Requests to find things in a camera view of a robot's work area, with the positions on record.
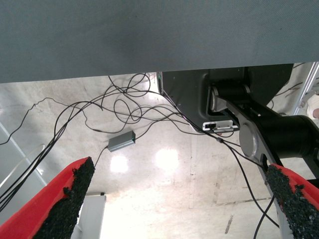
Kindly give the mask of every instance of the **black metal plate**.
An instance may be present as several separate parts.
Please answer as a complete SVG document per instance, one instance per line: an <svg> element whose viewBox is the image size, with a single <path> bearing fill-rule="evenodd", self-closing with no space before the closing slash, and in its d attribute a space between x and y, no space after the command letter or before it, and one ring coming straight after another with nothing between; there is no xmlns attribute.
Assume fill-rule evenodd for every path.
<svg viewBox="0 0 319 239"><path fill-rule="evenodd" d="M184 115L202 128L204 122L230 120L208 109L212 84L226 80L241 82L249 86L255 101L266 105L288 82L292 68L293 64L283 64L163 72L160 92L164 91Z"/></svg>

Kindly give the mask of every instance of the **small gray box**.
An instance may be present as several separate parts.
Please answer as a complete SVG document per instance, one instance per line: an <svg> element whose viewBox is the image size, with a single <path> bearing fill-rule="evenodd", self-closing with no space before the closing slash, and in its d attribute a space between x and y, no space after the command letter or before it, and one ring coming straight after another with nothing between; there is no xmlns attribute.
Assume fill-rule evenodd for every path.
<svg viewBox="0 0 319 239"><path fill-rule="evenodd" d="M121 134L109 140L108 149L110 152L124 148L135 143L135 133L133 131Z"/></svg>

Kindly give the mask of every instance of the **concrete floor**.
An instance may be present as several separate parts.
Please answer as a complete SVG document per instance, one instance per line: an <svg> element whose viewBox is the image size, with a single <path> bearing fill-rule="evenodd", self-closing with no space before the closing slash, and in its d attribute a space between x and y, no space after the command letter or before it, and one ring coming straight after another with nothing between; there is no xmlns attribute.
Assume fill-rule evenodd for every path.
<svg viewBox="0 0 319 239"><path fill-rule="evenodd" d="M309 64L294 69L285 87L304 79L308 70ZM112 79L124 85L130 77L122 75ZM107 77L1 84L0 122L11 132L20 124L26 110L44 97L71 104L90 100L109 85ZM112 109L117 97L124 99L114 96L105 100L104 105ZM292 94L290 98L274 98L274 109L289 111L293 97ZM152 94L138 101L151 106L167 104L165 99ZM56 117L64 108L46 100L29 113L22 128L13 136L26 154L50 141ZM116 109L127 112L123 104L116 105ZM91 106L86 113L88 125L92 127L117 131L123 126L114 114L102 112L98 107ZM160 115L150 112L148 116L158 118ZM95 161L108 139L119 135L93 132L84 125L84 120L82 114L75 118L39 165L46 181L76 159L91 156ZM139 136L148 124L149 121L142 120L126 127L124 132L133 129ZM180 127L193 132L187 125ZM230 140L238 142L238 134ZM257 167L241 161L255 197L266 208L270 195ZM310 176L302 161L289 163L291 168ZM88 190L89 194L100 192L107 195L101 238L252 238L261 217L231 152L207 136L184 134L170 122L154 124L133 146L113 153L105 151ZM269 215L277 220L275 207L271 207ZM279 230L265 219L258 238L278 237Z"/></svg>

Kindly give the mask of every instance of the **cable connector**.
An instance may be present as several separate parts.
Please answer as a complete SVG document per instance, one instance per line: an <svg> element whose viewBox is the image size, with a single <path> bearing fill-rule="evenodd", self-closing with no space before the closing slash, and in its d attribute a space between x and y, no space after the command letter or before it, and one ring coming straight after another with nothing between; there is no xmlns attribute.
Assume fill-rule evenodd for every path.
<svg viewBox="0 0 319 239"><path fill-rule="evenodd" d="M217 140L217 142L219 142L219 143L224 143L224 140L223 140L222 138L220 138L220 137L217 137L216 140Z"/></svg>

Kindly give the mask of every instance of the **red padding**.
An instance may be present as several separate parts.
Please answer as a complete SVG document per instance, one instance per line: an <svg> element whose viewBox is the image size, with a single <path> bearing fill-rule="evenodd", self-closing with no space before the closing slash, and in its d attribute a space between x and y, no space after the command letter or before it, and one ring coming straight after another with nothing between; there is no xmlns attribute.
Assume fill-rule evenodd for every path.
<svg viewBox="0 0 319 239"><path fill-rule="evenodd" d="M63 188L71 188L73 169L78 169L88 158L79 159L69 164L47 186L27 202L0 226L0 238L32 238L47 218L53 205L64 198Z"/></svg>
<svg viewBox="0 0 319 239"><path fill-rule="evenodd" d="M279 166L277 164L272 165L278 169L281 169L281 172L288 176L289 184L293 193L296 190L296 185L304 185L304 188L301 190L301 192L309 201L309 203L311 203L317 210L319 210L319 189L317 187L308 182L307 179L304 179L302 176L288 168Z"/></svg>

